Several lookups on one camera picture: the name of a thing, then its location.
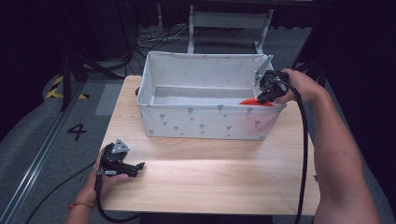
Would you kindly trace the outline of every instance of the person's left hand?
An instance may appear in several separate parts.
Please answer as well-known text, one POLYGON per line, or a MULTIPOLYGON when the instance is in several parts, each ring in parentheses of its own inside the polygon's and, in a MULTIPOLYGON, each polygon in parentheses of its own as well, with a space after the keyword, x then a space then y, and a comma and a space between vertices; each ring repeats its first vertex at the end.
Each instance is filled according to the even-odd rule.
MULTIPOLYGON (((96 158, 96 163, 93 167, 93 170, 91 171, 90 175, 87 178, 87 181, 84 184, 84 187, 79 192, 76 198, 76 202, 84 202, 84 203, 90 203, 92 205, 96 205, 96 192, 94 190, 94 186, 96 181, 96 171, 99 169, 99 162, 102 158, 103 152, 104 149, 102 148, 96 158)), ((126 174, 113 175, 113 176, 103 175, 101 196, 104 196, 114 185, 117 185, 127 180, 128 177, 129 176, 126 174)))

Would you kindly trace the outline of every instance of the black curtain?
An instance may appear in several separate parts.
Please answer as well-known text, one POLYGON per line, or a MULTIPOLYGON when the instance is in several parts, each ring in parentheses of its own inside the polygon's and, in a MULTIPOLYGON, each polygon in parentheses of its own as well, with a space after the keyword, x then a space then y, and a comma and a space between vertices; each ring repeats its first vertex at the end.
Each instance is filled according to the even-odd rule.
MULTIPOLYGON (((396 216, 396 5, 336 1, 306 42, 300 62, 320 61, 372 173, 396 216)), ((320 71, 311 74, 318 77, 320 71)))
POLYGON ((43 102, 42 90, 61 66, 58 38, 33 1, 0 6, 0 141, 43 102))

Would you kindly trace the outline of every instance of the bracelet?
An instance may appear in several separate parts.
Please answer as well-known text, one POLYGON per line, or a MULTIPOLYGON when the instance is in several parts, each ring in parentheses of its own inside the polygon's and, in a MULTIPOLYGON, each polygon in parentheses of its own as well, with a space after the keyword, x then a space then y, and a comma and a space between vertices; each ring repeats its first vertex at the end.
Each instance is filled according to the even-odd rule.
POLYGON ((70 211, 70 209, 76 207, 77 205, 85 205, 85 206, 93 209, 93 205, 90 203, 70 203, 69 205, 67 205, 67 210, 70 211))

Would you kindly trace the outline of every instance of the black cord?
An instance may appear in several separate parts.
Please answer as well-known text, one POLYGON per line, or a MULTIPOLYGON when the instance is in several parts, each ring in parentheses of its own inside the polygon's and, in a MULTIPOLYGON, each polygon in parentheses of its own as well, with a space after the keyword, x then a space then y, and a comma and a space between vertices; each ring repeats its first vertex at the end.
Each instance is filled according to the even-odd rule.
POLYGON ((134 69, 131 67, 131 65, 128 63, 129 69, 131 69, 132 73, 136 76, 136 72, 134 71, 134 69))
MULTIPOLYGON (((123 59, 120 60, 120 63, 109 66, 109 67, 104 67, 106 70, 108 71, 113 71, 116 70, 118 68, 121 68, 123 66, 125 66, 127 63, 129 63, 132 60, 132 57, 130 56, 132 54, 131 51, 128 51, 123 57, 123 59)), ((91 67, 84 67, 85 70, 87 70, 90 73, 102 73, 100 70, 91 68, 91 67)))
POLYGON ((102 208, 102 202, 101 202, 101 195, 100 195, 100 194, 101 194, 101 190, 100 190, 100 189, 97 189, 97 190, 96 190, 96 201, 97 201, 98 211, 99 211, 100 215, 101 215, 105 220, 107 220, 107 221, 109 221, 109 222, 113 222, 113 223, 124 223, 124 222, 131 221, 131 220, 134 220, 134 219, 136 219, 136 218, 142 216, 141 213, 139 213, 139 214, 137 214, 137 215, 134 215, 134 216, 132 216, 132 217, 124 218, 124 219, 115 219, 115 218, 113 218, 113 217, 108 216, 108 215, 105 213, 105 211, 103 210, 103 208, 102 208))
MULTIPOLYGON (((76 37, 78 38, 79 44, 80 44, 80 45, 82 46, 82 48, 84 49, 84 51, 85 51, 86 55, 88 56, 88 58, 89 58, 91 61, 94 62, 94 59, 92 58, 91 54, 88 52, 87 48, 85 47, 85 45, 84 45, 84 43, 83 43, 83 41, 82 41, 82 39, 81 39, 81 36, 78 34, 78 31, 76 30, 76 27, 74 26, 74 24, 73 24, 73 22, 71 21, 69 15, 67 14, 67 11, 66 11, 66 9, 64 8, 64 5, 63 5, 62 1, 61 1, 61 0, 58 0, 58 2, 59 2, 59 5, 61 6, 62 12, 64 13, 64 15, 65 15, 66 18, 67 18, 68 23, 70 24, 70 26, 72 27, 72 29, 73 29, 73 31, 74 31, 76 37)), ((122 18, 121 18, 121 16, 120 16, 120 5, 119 5, 117 2, 116 2, 115 4, 116 4, 116 9, 117 9, 118 17, 119 17, 119 20, 120 20, 120 25, 121 25, 121 27, 122 27, 122 33, 123 33, 123 36, 124 36, 125 44, 126 44, 126 46, 127 46, 127 49, 130 49, 130 45, 129 45, 128 39, 127 39, 127 37, 126 37, 125 29, 124 29, 124 23, 123 23, 122 18)), ((106 70, 108 70, 108 71, 112 71, 112 70, 118 69, 118 68, 121 68, 121 67, 123 67, 124 65, 126 65, 129 61, 131 61, 131 59, 132 59, 132 57, 129 57, 128 60, 121 61, 121 63, 119 63, 119 64, 116 64, 116 65, 113 65, 113 66, 109 66, 109 67, 104 67, 104 68, 105 68, 106 70)), ((98 69, 98 68, 85 68, 85 69, 86 69, 87 71, 89 71, 89 72, 104 73, 102 69, 98 69)), ((118 77, 114 77, 114 76, 111 76, 111 75, 110 75, 110 76, 107 75, 107 76, 108 76, 108 77, 111 77, 111 78, 119 79, 118 77)))
POLYGON ((124 223, 124 222, 127 222, 127 221, 134 220, 137 217, 141 217, 142 214, 140 213, 140 214, 134 215, 132 217, 127 217, 127 218, 124 218, 124 219, 116 219, 116 218, 108 216, 105 213, 105 211, 103 210, 102 201, 101 201, 101 189, 102 189, 102 177, 103 177, 103 174, 105 173, 105 172, 102 171, 102 161, 103 161, 103 157, 105 156, 105 153, 106 153, 106 149, 104 149, 104 152, 102 153, 101 159, 99 161, 99 169, 96 172, 96 181, 95 181, 95 186, 94 186, 94 190, 96 191, 96 206, 98 208, 98 211, 99 211, 100 215, 105 220, 107 220, 109 222, 113 222, 113 223, 124 223))
POLYGON ((74 56, 75 58, 81 60, 82 62, 86 63, 87 65, 93 67, 94 69, 100 71, 101 73, 103 73, 104 75, 106 75, 106 76, 108 76, 108 77, 110 77, 110 78, 113 78, 113 79, 124 79, 124 78, 125 78, 125 77, 117 76, 116 74, 114 74, 114 73, 112 73, 112 72, 106 70, 106 69, 105 69, 103 66, 101 66, 100 64, 98 64, 98 63, 96 63, 96 62, 90 60, 89 58, 85 58, 85 57, 82 56, 82 55, 79 55, 79 54, 77 54, 77 53, 74 53, 73 56, 74 56))
POLYGON ((160 33, 156 36, 153 36, 152 33, 157 33, 157 32, 142 33, 136 38, 134 50, 136 50, 141 56, 146 58, 147 56, 143 55, 141 50, 147 50, 147 51, 156 50, 162 48, 164 45, 168 43, 177 42, 178 40, 182 39, 182 36, 184 36, 184 34, 187 33, 188 31, 187 28, 188 26, 180 30, 168 31, 166 35, 163 35, 164 31, 157 31, 160 33), (151 46, 149 47, 144 47, 139 45, 148 42, 152 42, 151 46))
POLYGON ((48 193, 42 200, 41 202, 35 207, 35 209, 33 210, 33 212, 30 214, 30 216, 28 217, 28 219, 26 220, 26 224, 28 224, 30 222, 30 220, 32 219, 32 217, 35 215, 35 212, 38 210, 38 208, 41 206, 41 204, 43 204, 44 201, 46 201, 48 199, 48 197, 55 192, 58 188, 60 188, 61 186, 63 186, 67 181, 71 180, 72 178, 74 178, 76 175, 81 174, 82 172, 86 171, 88 168, 92 167, 95 164, 95 161, 90 163, 89 165, 87 165, 86 167, 82 168, 80 171, 78 171, 77 173, 71 175, 70 177, 68 177, 65 181, 63 181, 62 183, 60 183, 58 186, 55 187, 55 189, 53 189, 50 193, 48 193))
POLYGON ((294 87, 290 87, 296 98, 297 105, 300 108, 301 117, 303 120, 303 133, 304 133, 304 158, 303 158, 303 173, 301 176, 301 186, 300 186, 300 198, 298 202, 297 216, 294 220, 294 224, 298 224, 301 219, 304 204, 304 193, 305 193, 305 181, 306 181, 306 170, 308 166, 308 122, 306 120, 306 114, 304 110, 303 100, 301 94, 294 87))
POLYGON ((144 68, 143 68, 142 65, 140 64, 140 61, 136 58, 136 56, 134 56, 134 58, 137 60, 137 63, 139 64, 139 68, 142 70, 142 73, 143 73, 144 68))

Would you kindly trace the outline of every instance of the white fabric storage box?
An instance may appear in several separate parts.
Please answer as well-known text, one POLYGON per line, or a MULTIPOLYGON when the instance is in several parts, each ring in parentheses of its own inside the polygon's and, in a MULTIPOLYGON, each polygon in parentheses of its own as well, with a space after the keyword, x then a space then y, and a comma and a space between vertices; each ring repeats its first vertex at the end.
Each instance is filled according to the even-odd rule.
POLYGON ((261 93, 253 82, 267 58, 150 52, 137 97, 147 136, 265 139, 286 105, 239 103, 261 93))

